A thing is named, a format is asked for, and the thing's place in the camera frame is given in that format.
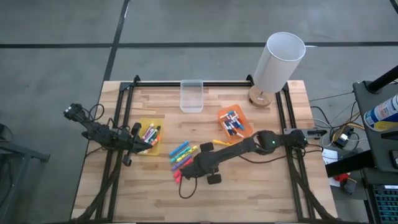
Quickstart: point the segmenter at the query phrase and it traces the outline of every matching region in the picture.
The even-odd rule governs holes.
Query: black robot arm
[[[100,124],[91,118],[90,113],[86,115],[86,109],[80,104],[72,103],[64,112],[63,115],[72,121],[79,122],[87,131],[82,132],[88,140],[98,142],[106,150],[127,150],[127,154],[123,157],[123,164],[131,165],[130,155],[152,148],[151,144],[144,142],[139,136],[141,129],[140,123],[135,123],[131,128],[131,133],[126,127],[113,129],[109,128],[108,124]]]
[[[221,176],[215,173],[218,172],[218,165],[221,162],[247,152],[256,152],[260,155],[270,154],[277,147],[283,145],[303,149],[308,145],[308,142],[301,130],[295,130],[290,134],[281,135],[277,135],[272,131],[259,131],[250,138],[245,138],[237,144],[216,152],[213,152],[213,143],[204,143],[200,145],[201,152],[193,158],[193,162],[181,169],[181,174],[187,179],[210,175],[208,183],[218,184],[221,182]]]

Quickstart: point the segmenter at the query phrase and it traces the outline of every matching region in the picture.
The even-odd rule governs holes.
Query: yellow container
[[[155,146],[152,147],[152,149],[148,149],[147,153],[144,152],[140,152],[138,155],[141,156],[157,156],[159,154],[160,151],[160,142],[162,141],[162,133],[163,133],[163,119],[159,119],[159,118],[141,118],[139,120],[139,122],[141,123],[141,130],[139,131],[139,136],[142,137],[145,132],[147,131],[148,127],[150,126],[150,124],[154,124],[154,128],[160,126],[161,129],[160,131],[158,131],[157,135],[160,135],[160,139],[158,140],[158,142],[156,143]]]

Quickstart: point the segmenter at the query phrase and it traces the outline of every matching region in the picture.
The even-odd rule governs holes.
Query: gray concrete floor
[[[122,3],[0,1],[0,44],[111,43]],[[135,0],[121,42],[264,42],[277,31],[306,42],[397,41],[397,21],[388,0]],[[261,50],[119,49],[111,80],[241,80],[256,69]],[[12,129],[16,143],[52,155],[48,164],[30,166],[15,223],[68,220],[87,141],[62,111],[71,102],[89,107],[98,101],[109,51],[0,49],[0,123]],[[305,80],[314,99],[351,91],[353,82],[397,64],[398,47],[307,48],[291,79]],[[353,101],[348,95],[312,104],[332,119]],[[314,116],[323,119],[317,111]],[[349,110],[334,124],[348,116]],[[366,220],[362,201],[333,194],[339,217]]]

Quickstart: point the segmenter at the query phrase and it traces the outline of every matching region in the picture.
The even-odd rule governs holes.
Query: wooden tabletop
[[[114,115],[120,82],[104,82],[99,103],[105,107],[99,120],[107,122]],[[313,128],[313,119],[303,81],[289,81],[290,95],[298,128]],[[251,164],[238,157],[220,164],[222,183],[208,185],[198,179],[197,191],[190,199],[181,199],[178,184],[170,168],[169,152],[186,140],[199,146],[212,139],[226,140],[217,122],[217,111],[239,104],[254,131],[266,129],[281,133],[276,100],[267,108],[256,108],[248,101],[248,87],[205,87],[204,108],[189,114],[180,109],[179,87],[140,87],[133,93],[129,125],[140,118],[163,118],[160,154],[155,157],[132,156],[131,167],[122,166],[114,222],[294,222],[292,188],[286,159],[269,164]],[[122,107],[125,109],[126,96]],[[91,142],[88,152],[99,145]],[[267,161],[285,155],[280,147],[275,153],[244,156],[254,161]],[[78,217],[98,193],[106,158],[105,151],[86,158],[78,187],[72,218]],[[311,191],[320,203],[336,217],[336,208],[326,176],[322,155],[305,156]],[[182,195],[190,195],[195,181],[183,180]],[[108,210],[109,194],[104,215]],[[301,193],[303,210],[305,199]]]

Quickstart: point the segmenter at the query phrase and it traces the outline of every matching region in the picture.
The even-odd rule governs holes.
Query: spray can
[[[398,126],[398,95],[366,112],[363,120],[374,131],[385,131]]]

